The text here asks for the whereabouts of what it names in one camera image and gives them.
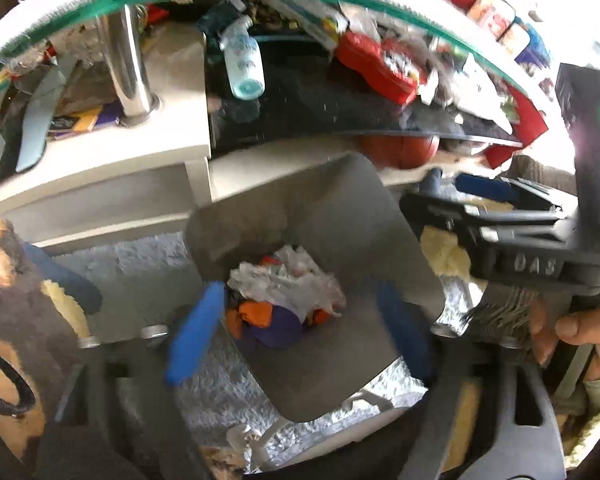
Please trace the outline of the person's right hand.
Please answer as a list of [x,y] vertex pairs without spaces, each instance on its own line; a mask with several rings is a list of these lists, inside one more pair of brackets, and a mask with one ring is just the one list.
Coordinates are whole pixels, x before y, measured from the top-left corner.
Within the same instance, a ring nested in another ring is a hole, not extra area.
[[550,322],[545,302],[535,299],[529,311],[529,332],[535,359],[544,364],[558,341],[582,346],[600,346],[600,309],[571,313]]

